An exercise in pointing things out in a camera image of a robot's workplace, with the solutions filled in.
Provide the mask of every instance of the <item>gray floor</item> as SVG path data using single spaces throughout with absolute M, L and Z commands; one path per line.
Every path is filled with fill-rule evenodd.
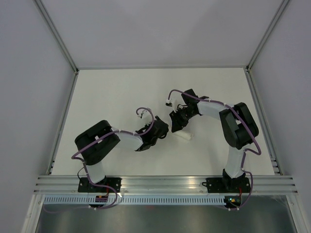
M 48 210 L 70 205 L 47 205 Z M 80 209 L 41 213 L 37 233 L 293 233 L 284 198 L 252 197 L 240 211 L 214 206 L 119 205 L 107 210 Z

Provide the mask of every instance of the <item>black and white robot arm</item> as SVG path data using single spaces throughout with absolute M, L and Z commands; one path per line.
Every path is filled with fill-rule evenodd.
M 145 120 L 145 126 L 135 132 L 116 129 L 110 126 L 108 121 L 102 120 L 76 137 L 75 144 L 81 152 L 88 175 L 93 183 L 105 179 L 101 161 L 113 148 L 144 151 L 154 146 L 158 139 L 166 137 L 169 131 L 168 124 L 158 116 L 155 116 L 154 119 L 148 118 L 149 113 L 145 110 L 142 112 L 140 118 Z
M 198 98 L 192 89 L 184 93 Z M 245 173 L 241 170 L 241 164 L 244 152 L 251 144 L 252 138 L 246 131 L 245 127 L 237 120 L 226 104 L 218 104 L 208 101 L 208 97 L 201 97 L 196 100 L 185 94 L 181 94 L 186 105 L 178 107 L 173 99 L 167 100 L 166 105 L 173 107 L 170 113 L 172 119 L 172 133 L 182 130 L 188 124 L 189 119 L 196 115 L 206 115 L 221 121 L 223 132 L 227 143 L 229 144 L 229 155 L 227 164 L 223 170 L 223 182 L 228 190 L 232 189 L 234 182 L 239 178 L 245 177 Z M 259 134 L 258 127 L 252 118 L 245 103 L 236 105 L 227 104 L 233 108 L 236 113 L 243 119 L 252 135 L 256 137 Z

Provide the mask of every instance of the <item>white table surface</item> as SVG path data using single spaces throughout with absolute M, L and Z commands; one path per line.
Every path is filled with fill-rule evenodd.
M 256 139 L 262 155 L 249 152 L 244 167 L 254 175 L 274 175 L 242 68 L 80 70 L 52 174 L 77 174 L 82 164 L 71 160 L 77 151 L 74 140 L 103 119 L 111 126 L 133 132 L 143 127 L 135 110 L 144 106 L 171 125 L 172 108 L 165 106 L 169 91 L 191 88 L 198 96 L 247 104 L 259 128 Z M 183 103 L 179 93 L 173 93 L 173 98 Z M 228 158 L 228 144 L 220 121 L 195 116 L 184 130 L 194 134 L 191 141 L 169 133 L 143 152 L 114 148 L 102 160 L 106 175 L 221 175 Z

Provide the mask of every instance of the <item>white arm segment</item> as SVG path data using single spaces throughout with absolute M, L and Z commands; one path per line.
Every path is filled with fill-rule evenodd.
M 227 109 L 223 105 L 204 101 L 198 102 L 197 105 L 200 114 L 207 115 L 218 120 L 220 120 L 219 112 L 221 112 L 224 109 Z M 238 150 L 237 148 L 229 146 L 229 155 L 227 164 L 225 166 L 225 171 L 231 178 L 236 178 L 243 174 L 243 171 L 241 170 L 243 152 L 244 147 Z
M 127 133 L 116 133 L 116 135 L 120 139 L 120 142 L 116 145 L 116 148 L 137 150 L 143 144 L 143 141 L 140 136 L 134 136 Z M 105 178 L 102 161 L 100 161 L 97 164 L 86 167 L 88 174 L 94 183 L 98 183 L 99 181 Z

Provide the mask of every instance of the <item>vent grille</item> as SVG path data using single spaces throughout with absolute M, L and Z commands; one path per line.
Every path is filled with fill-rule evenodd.
M 124 196 L 117 204 L 123 205 L 224 205 L 224 196 Z M 100 204 L 94 195 L 46 195 L 44 204 Z M 106 204 L 114 201 L 110 195 Z

